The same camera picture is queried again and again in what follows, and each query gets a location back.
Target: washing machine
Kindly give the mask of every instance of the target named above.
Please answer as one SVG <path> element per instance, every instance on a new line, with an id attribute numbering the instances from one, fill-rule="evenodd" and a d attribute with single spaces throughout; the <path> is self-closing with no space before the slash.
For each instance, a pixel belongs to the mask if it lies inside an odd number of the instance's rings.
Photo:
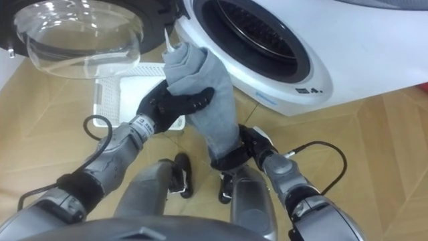
<path id="1" fill-rule="evenodd" d="M 120 74 L 164 29 L 284 115 L 428 82 L 424 0 L 1 0 L 0 46 L 68 78 Z"/>

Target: black robotic glove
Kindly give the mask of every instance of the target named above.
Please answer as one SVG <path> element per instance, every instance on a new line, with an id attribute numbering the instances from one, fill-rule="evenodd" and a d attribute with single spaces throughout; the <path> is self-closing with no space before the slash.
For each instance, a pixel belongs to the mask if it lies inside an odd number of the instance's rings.
<path id="1" fill-rule="evenodd" d="M 239 125 L 239 136 L 248 155 L 254 158 L 257 167 L 259 167 L 260 171 L 263 171 L 262 167 L 265 158 L 277 153 L 278 150 L 270 143 L 269 139 L 253 128 Z"/>
<path id="2" fill-rule="evenodd" d="M 145 114 L 154 121 L 154 133 L 165 132 L 184 114 L 204 109 L 214 96 L 214 88 L 208 87 L 198 94 L 173 96 L 163 80 L 140 103 L 136 114 Z"/>

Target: gray towel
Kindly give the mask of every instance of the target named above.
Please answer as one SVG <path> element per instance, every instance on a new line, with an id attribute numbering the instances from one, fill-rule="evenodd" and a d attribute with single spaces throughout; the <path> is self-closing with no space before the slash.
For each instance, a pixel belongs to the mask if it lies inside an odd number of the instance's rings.
<path id="1" fill-rule="evenodd" d="M 186 118 L 205 137 L 211 160 L 220 159 L 240 145 L 229 73 L 207 49 L 188 43 L 175 48 L 174 52 L 163 54 L 168 91 L 180 95 L 196 94 L 207 87 L 215 89 L 210 105 Z"/>

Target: white label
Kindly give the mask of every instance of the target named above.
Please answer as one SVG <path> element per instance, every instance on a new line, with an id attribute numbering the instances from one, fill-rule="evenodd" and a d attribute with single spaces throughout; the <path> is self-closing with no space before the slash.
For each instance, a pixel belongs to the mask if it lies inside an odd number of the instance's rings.
<path id="1" fill-rule="evenodd" d="M 140 129 L 145 132 L 147 137 L 151 137 L 154 134 L 154 129 L 150 122 L 151 121 L 147 120 L 145 116 L 138 116 L 133 124 L 140 127 Z"/>

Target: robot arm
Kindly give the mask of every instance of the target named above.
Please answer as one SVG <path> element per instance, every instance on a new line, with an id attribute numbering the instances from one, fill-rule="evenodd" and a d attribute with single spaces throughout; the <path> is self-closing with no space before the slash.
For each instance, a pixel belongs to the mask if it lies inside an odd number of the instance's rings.
<path id="1" fill-rule="evenodd" d="M 274 191 L 293 223 L 292 241 L 363 241 L 356 222 L 323 196 L 299 171 L 295 161 L 278 154 L 258 128 L 241 126 L 241 139 L 259 169 L 270 179 Z"/>
<path id="2" fill-rule="evenodd" d="M 127 168 L 153 134 L 154 122 L 145 115 L 122 123 L 98 158 L 82 171 L 59 178 L 57 187 L 10 217 L 0 227 L 0 240 L 18 240 L 84 221 L 103 197 L 122 184 Z"/>
<path id="3" fill-rule="evenodd" d="M 111 138 L 101 139 L 79 169 L 45 187 L 39 199 L 1 225 L 0 240 L 20 240 L 83 222 L 102 198 L 122 184 L 149 137 L 168 130 L 180 115 L 205 108 L 213 95 L 214 89 L 206 88 L 194 95 L 172 96 L 167 82 L 161 82 L 141 101 L 137 115 L 112 130 Z"/>

